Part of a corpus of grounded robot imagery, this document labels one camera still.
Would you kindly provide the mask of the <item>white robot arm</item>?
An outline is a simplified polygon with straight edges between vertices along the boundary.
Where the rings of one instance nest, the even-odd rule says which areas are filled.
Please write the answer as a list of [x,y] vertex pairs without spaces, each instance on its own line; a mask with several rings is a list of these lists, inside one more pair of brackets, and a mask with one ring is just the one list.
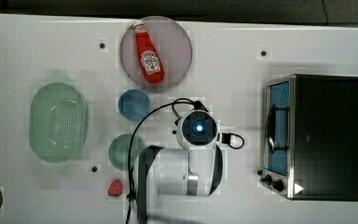
[[208,197],[215,192],[223,175],[219,131],[209,112],[192,110],[178,120],[179,148],[151,145],[138,154],[133,171],[139,224],[147,224],[159,195]]

